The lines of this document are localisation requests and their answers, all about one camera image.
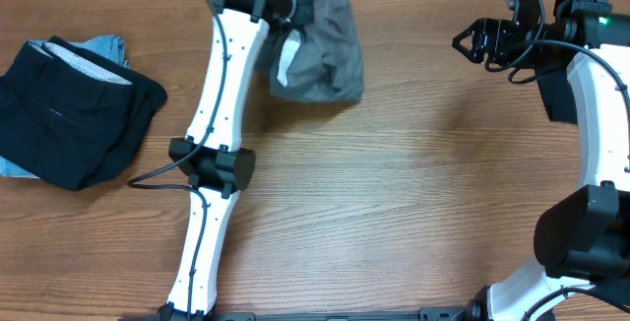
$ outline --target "wooden table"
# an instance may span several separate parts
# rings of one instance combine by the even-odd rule
[[[361,105],[289,103],[255,80],[245,147],[258,165],[230,220],[220,311],[464,304],[533,253],[538,216],[575,189],[577,128],[547,121],[536,86],[511,86],[450,47],[477,18],[511,17],[503,0],[351,1]],[[615,10],[630,13],[629,1]],[[0,0],[0,15],[0,71],[30,38],[118,33],[133,69],[169,94],[116,181],[72,193],[0,179],[0,320],[154,312],[178,269],[189,199],[125,181],[168,163],[169,139],[190,123],[211,42],[203,0]],[[581,297],[558,314],[627,319]]]

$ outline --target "dark gray garment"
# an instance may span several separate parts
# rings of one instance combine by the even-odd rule
[[[279,81],[279,68],[291,30],[269,35],[257,67],[269,79],[273,96],[313,103],[359,102],[363,56],[349,0],[313,0],[313,4],[315,22],[297,28],[301,44],[285,71],[286,85]]]

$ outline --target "white cloth patch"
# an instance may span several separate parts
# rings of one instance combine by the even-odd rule
[[[302,44],[302,34],[293,30],[288,35],[283,45],[283,52],[280,55],[280,63],[278,64],[278,81],[283,84],[284,87],[288,86],[288,78],[286,72],[295,59],[295,54],[299,50],[299,46]]]
[[[82,58],[81,56],[64,48],[63,46],[59,46],[50,42],[45,43],[43,46],[45,46],[46,49],[50,50],[55,55],[59,56],[61,60],[65,61],[75,70],[80,71],[93,79],[118,85],[132,85],[131,82],[110,71],[101,68],[100,66],[94,64],[92,61]]]

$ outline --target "blue denim garment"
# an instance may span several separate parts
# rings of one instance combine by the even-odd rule
[[[30,41],[39,46],[46,42],[46,40]],[[84,43],[73,42],[72,44],[90,50],[127,69],[131,68],[129,61],[125,60],[125,40],[119,35],[101,35]],[[2,157],[0,157],[0,176],[37,178],[35,175],[21,169],[16,164]]]

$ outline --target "black folded garment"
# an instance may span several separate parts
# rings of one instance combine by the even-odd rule
[[[26,43],[0,84],[0,156],[81,190],[131,163],[165,101],[157,82],[59,37]]]

